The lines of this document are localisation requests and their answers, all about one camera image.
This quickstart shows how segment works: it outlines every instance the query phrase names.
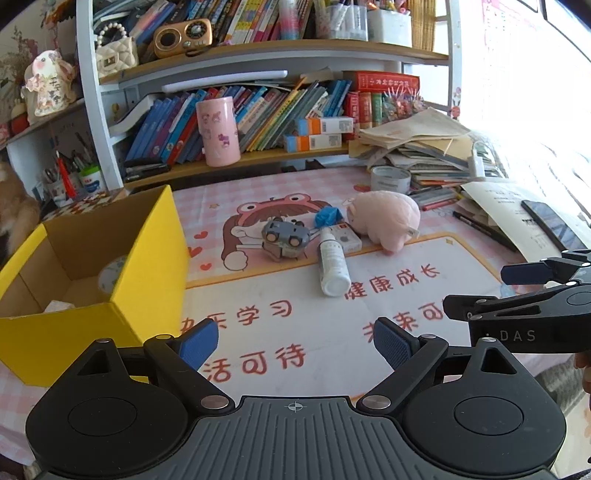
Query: human hand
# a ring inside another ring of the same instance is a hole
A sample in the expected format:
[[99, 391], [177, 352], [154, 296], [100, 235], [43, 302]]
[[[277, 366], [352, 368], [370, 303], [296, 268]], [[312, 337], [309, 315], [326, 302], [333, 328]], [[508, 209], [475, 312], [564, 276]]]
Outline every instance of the human hand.
[[580, 352], [574, 356], [574, 367], [584, 368], [583, 390], [591, 393], [591, 351]]

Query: yellow box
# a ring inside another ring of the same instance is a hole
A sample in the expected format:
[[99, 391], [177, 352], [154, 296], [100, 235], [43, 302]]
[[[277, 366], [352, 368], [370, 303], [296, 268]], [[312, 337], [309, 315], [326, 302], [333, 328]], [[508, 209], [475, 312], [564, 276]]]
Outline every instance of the yellow box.
[[[121, 255], [106, 298], [98, 275]], [[123, 347], [177, 335], [188, 266], [168, 186], [49, 220], [0, 271], [0, 360], [24, 383], [49, 387], [97, 338]], [[76, 308], [43, 313], [52, 300]]]

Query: silver screw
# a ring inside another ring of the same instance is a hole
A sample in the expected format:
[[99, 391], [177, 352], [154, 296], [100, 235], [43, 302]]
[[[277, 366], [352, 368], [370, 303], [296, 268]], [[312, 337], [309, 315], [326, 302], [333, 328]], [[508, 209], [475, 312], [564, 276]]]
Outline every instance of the silver screw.
[[222, 395], [208, 395], [201, 401], [202, 407], [208, 410], [219, 410], [230, 404], [230, 401]]
[[383, 410], [388, 408], [392, 402], [388, 397], [384, 397], [383, 395], [370, 395], [363, 399], [363, 404], [371, 410]]

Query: pink plush pig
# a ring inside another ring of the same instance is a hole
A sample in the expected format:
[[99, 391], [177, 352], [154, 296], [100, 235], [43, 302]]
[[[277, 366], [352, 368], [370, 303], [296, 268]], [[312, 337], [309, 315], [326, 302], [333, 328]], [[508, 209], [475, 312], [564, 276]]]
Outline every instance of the pink plush pig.
[[347, 207], [347, 217], [353, 230], [392, 255], [418, 236], [421, 212], [409, 196], [380, 190], [357, 195]]

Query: mini handbag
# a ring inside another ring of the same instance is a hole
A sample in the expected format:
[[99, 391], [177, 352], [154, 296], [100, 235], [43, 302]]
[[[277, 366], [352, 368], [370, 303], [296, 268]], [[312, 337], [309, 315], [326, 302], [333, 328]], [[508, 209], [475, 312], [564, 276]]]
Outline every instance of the mini handbag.
[[[103, 45], [103, 38], [111, 28], [118, 28], [122, 37]], [[138, 49], [133, 38], [127, 36], [120, 23], [110, 23], [100, 31], [96, 44], [96, 70], [99, 78], [139, 65]]]

